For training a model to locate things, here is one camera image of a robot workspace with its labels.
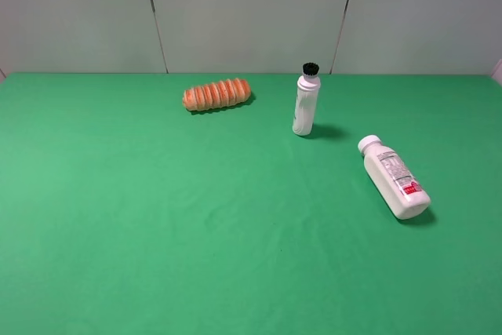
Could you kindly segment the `white bottle with black brush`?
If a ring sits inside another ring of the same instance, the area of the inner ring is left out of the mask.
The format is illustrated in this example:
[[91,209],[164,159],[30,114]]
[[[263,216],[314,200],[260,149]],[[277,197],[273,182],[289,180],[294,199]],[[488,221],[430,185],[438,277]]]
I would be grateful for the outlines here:
[[321,79],[319,66],[308,62],[303,64],[302,75],[296,84],[296,103],[293,117],[293,132],[301,137],[307,136],[313,127]]

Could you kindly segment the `orange ridged bread loaf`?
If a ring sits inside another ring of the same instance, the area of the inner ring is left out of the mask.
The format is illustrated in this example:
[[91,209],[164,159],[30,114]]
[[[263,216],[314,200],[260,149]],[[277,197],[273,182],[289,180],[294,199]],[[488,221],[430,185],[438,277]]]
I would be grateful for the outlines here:
[[188,111],[212,111],[245,103],[252,94],[243,78],[225,79],[184,91],[182,105]]

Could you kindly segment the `white milk bottle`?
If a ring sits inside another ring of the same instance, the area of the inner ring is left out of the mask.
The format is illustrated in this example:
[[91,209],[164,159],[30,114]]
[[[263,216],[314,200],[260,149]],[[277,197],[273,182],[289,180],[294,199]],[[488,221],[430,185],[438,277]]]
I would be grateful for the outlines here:
[[417,217],[431,204],[431,198],[393,149],[376,135],[358,142],[358,150],[369,178],[393,215],[399,220]]

